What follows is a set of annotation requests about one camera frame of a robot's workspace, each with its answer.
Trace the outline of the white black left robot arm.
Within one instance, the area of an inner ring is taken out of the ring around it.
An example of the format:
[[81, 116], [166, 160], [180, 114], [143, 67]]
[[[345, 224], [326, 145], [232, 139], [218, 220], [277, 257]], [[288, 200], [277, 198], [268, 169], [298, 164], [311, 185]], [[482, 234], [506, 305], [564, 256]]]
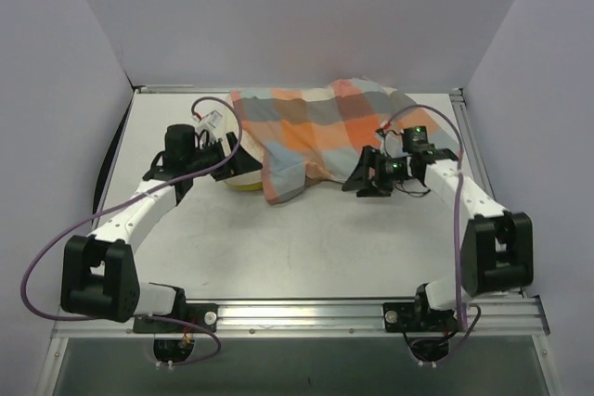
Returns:
[[262, 164], [239, 144], [235, 133], [200, 142], [189, 124], [173, 124], [164, 135], [164, 149], [128, 205], [87, 236], [72, 236], [63, 257], [60, 306], [68, 313], [125, 322], [154, 315], [167, 332], [187, 323], [184, 292], [179, 287], [142, 282], [135, 254], [154, 226], [178, 206], [196, 177], [209, 174], [222, 181], [258, 172]]

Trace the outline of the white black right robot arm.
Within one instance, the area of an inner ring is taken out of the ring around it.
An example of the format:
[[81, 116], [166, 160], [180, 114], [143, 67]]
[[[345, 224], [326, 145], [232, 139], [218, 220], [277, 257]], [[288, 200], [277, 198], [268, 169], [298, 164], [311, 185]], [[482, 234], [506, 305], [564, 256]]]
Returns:
[[396, 185], [416, 179], [454, 216], [454, 273], [418, 287], [411, 308], [414, 324], [432, 330], [445, 312], [458, 313], [478, 296], [527, 287], [534, 280], [533, 223], [513, 213], [462, 173], [460, 155], [430, 143], [425, 127], [403, 132], [401, 157], [363, 147], [342, 188], [360, 198], [388, 198]]

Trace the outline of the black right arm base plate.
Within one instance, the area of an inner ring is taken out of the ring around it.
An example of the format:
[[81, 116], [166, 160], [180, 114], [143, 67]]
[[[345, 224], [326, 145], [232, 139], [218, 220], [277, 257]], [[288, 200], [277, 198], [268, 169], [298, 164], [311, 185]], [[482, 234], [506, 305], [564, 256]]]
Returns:
[[453, 310], [437, 311], [412, 301], [382, 305], [384, 329], [389, 333], [452, 333], [458, 329]]

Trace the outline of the cream quilted pillow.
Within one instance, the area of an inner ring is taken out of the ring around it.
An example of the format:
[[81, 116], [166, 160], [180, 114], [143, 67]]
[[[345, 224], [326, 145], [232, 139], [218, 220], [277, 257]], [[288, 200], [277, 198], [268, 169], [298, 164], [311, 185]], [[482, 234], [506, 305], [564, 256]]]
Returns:
[[[232, 133], [236, 138], [238, 138], [239, 128], [233, 114], [230, 111], [228, 111], [225, 107], [222, 107], [221, 110], [223, 118], [221, 122], [217, 125], [216, 134], [223, 139], [223, 146], [225, 147], [225, 152], [230, 152], [233, 146], [235, 145], [235, 142], [229, 143], [227, 134]], [[252, 157], [254, 160], [260, 162], [261, 164], [264, 163], [263, 147], [257, 141], [255, 141], [254, 138], [246, 130], [244, 130], [242, 133], [240, 148], [238, 149], [235, 156], [237, 165], [239, 165], [241, 162], [243, 163], [243, 165], [246, 165], [249, 161], [248, 156]], [[237, 192], [262, 191], [262, 167], [259, 167], [253, 172], [246, 172], [225, 179], [224, 182], [231, 189]]]

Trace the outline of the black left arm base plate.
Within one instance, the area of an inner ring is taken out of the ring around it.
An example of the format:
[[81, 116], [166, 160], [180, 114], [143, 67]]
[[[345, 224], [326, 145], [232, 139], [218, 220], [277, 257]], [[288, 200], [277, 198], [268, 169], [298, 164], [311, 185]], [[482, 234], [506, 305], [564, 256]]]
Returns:
[[[212, 302], [187, 303], [181, 310], [165, 315], [165, 318], [181, 320], [182, 322], [215, 332], [218, 312], [219, 306]], [[133, 332], [137, 334], [178, 334], [195, 332], [195, 329], [185, 325], [179, 325], [178, 323], [155, 321], [146, 317], [139, 317], [134, 321]]]

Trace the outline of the checkered pastel pillowcase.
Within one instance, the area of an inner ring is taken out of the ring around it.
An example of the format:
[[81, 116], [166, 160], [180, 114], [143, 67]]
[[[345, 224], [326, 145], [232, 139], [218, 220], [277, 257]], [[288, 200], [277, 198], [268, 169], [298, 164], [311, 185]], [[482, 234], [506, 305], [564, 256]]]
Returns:
[[368, 80], [303, 90], [242, 88], [226, 100], [241, 120], [243, 147], [263, 165], [258, 181], [271, 205], [315, 182], [345, 182], [363, 147], [379, 146], [383, 125], [392, 131], [424, 126], [431, 143], [459, 150], [457, 138], [412, 97]]

